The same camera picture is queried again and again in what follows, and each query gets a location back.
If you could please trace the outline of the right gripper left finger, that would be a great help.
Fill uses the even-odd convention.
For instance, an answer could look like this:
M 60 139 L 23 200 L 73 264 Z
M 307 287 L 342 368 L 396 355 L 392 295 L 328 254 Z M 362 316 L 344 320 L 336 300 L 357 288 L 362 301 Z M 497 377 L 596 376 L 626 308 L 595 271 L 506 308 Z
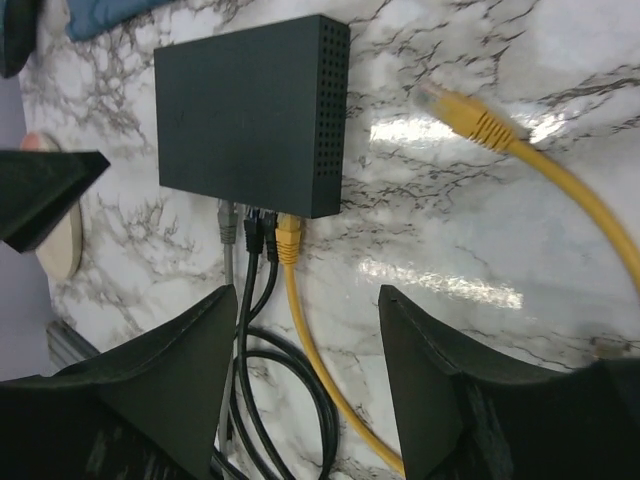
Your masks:
M 53 376 L 2 382 L 2 478 L 215 478 L 236 315 L 236 291 L 222 286 Z

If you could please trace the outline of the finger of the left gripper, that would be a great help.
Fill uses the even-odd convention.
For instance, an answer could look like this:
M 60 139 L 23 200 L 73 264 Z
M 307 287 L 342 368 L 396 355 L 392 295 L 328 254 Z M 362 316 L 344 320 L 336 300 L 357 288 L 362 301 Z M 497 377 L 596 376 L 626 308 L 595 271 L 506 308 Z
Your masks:
M 110 167 L 98 151 L 1 152 L 1 241 L 35 250 Z

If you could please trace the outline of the black network switch box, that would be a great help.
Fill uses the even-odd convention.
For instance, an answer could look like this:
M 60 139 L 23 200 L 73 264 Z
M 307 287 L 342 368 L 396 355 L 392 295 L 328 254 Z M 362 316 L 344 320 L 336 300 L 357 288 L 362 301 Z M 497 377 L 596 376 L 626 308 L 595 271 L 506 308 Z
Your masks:
M 341 208 L 351 31 L 312 15 L 154 53 L 159 182 L 321 218 Z

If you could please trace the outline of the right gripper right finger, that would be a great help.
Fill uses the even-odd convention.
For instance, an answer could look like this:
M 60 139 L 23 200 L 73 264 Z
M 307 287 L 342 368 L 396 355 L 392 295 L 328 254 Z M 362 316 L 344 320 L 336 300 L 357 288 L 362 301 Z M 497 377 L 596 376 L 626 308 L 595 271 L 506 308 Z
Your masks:
M 409 479 L 635 479 L 639 362 L 560 373 L 498 352 L 384 285 L 384 356 Z

